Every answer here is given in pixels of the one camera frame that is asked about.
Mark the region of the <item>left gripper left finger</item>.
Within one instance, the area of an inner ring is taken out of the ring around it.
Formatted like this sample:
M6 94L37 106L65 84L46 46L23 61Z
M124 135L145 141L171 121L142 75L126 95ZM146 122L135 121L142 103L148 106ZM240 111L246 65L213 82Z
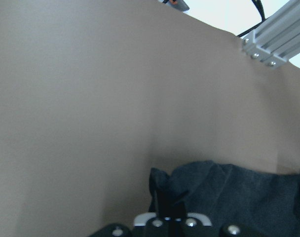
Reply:
M155 190L152 196L153 211L134 219L134 237L172 237L172 203L163 191Z

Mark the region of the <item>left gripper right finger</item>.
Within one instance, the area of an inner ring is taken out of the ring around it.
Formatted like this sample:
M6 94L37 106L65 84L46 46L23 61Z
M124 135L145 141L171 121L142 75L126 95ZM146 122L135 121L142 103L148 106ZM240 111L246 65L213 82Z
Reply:
M185 204L180 202L174 206L175 237L211 237L212 222L201 213L187 212Z

